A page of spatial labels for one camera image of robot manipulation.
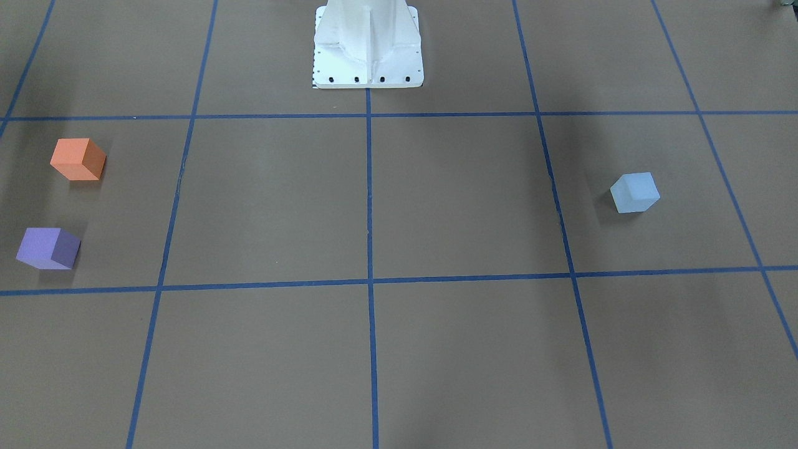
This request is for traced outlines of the orange foam block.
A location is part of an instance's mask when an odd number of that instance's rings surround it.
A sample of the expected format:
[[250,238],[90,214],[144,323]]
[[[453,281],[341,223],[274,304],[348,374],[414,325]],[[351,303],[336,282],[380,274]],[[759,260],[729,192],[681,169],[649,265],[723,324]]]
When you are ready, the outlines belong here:
[[60,138],[49,164],[69,181],[100,181],[106,159],[90,138]]

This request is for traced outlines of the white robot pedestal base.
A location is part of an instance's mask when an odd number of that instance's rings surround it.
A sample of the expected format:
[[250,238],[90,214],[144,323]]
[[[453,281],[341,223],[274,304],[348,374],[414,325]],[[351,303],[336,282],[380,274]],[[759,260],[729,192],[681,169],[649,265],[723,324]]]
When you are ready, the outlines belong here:
[[315,89],[406,89],[424,84],[417,8],[405,1],[328,1],[316,9]]

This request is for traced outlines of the purple foam block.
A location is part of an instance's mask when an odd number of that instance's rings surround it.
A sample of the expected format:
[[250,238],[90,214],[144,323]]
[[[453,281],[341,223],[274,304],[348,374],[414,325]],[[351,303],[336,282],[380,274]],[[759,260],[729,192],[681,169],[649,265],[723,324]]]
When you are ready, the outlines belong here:
[[26,228],[16,259],[40,270],[71,270],[80,244],[63,228]]

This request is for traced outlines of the light blue foam block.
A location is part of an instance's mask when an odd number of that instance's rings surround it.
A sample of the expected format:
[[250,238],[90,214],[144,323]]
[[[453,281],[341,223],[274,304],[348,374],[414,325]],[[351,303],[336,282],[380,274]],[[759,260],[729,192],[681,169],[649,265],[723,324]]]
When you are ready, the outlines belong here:
[[649,210],[660,198],[652,173],[623,174],[610,188],[618,213],[642,213]]

